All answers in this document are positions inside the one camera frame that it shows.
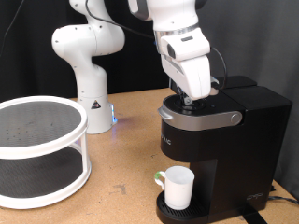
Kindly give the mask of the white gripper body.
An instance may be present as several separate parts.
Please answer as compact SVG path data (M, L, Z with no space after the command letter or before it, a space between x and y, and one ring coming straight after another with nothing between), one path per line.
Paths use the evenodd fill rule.
M178 62L162 55L161 60L164 71L192 100L208 97L211 81L207 56Z

